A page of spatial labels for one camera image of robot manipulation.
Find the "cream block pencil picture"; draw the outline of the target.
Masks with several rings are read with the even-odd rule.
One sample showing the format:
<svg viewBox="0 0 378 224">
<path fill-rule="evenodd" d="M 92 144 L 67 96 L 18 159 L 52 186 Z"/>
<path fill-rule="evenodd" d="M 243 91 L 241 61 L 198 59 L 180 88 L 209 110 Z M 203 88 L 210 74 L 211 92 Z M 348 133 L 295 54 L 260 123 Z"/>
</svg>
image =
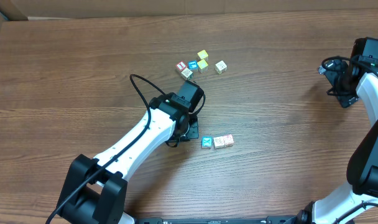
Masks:
<svg viewBox="0 0 378 224">
<path fill-rule="evenodd" d="M 213 138 L 211 136 L 203 136 L 201 139 L 201 147 L 211 149 L 213 147 Z"/>
</svg>

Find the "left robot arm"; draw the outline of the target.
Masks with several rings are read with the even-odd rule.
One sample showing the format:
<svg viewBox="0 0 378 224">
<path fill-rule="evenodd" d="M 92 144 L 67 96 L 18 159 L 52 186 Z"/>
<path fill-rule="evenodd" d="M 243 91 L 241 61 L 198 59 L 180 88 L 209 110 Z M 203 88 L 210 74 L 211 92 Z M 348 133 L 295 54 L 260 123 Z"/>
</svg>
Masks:
<svg viewBox="0 0 378 224">
<path fill-rule="evenodd" d="M 116 144 L 94 158 L 80 154 L 73 160 L 52 214 L 70 223 L 135 223 L 124 212 L 129 179 L 160 145 L 198 137 L 199 102 L 205 102 L 204 91 L 190 81 L 178 93 L 153 98 Z"/>
</svg>

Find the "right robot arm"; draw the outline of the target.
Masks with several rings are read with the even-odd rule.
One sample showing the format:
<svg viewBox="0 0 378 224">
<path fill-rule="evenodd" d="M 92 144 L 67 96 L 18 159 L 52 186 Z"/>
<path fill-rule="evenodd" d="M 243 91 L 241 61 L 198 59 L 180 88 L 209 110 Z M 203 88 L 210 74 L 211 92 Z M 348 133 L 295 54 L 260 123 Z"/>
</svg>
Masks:
<svg viewBox="0 0 378 224">
<path fill-rule="evenodd" d="M 371 129 L 348 162 L 345 183 L 287 223 L 353 223 L 362 212 L 378 208 L 378 39 L 356 39 L 349 58 L 326 58 L 318 71 L 331 84 L 327 95 L 343 108 L 362 100 Z"/>
</svg>

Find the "cream block red side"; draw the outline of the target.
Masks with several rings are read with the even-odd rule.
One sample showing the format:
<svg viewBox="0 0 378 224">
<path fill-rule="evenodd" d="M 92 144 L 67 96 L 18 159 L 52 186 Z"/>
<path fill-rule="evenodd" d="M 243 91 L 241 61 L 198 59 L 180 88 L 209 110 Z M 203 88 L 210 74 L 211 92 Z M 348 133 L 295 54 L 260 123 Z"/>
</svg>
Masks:
<svg viewBox="0 0 378 224">
<path fill-rule="evenodd" d="M 223 136 L 224 146 L 230 147 L 234 144 L 234 139 L 232 134 L 224 135 Z"/>
</svg>

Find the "blue letter P block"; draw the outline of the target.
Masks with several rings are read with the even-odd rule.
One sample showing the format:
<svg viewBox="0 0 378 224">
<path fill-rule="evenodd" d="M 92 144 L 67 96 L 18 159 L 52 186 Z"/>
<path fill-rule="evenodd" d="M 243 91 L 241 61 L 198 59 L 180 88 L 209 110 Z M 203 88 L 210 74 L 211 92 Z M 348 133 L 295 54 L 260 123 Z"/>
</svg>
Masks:
<svg viewBox="0 0 378 224">
<path fill-rule="evenodd" d="M 224 138 L 222 136 L 213 138 L 214 148 L 219 149 L 225 147 Z"/>
</svg>

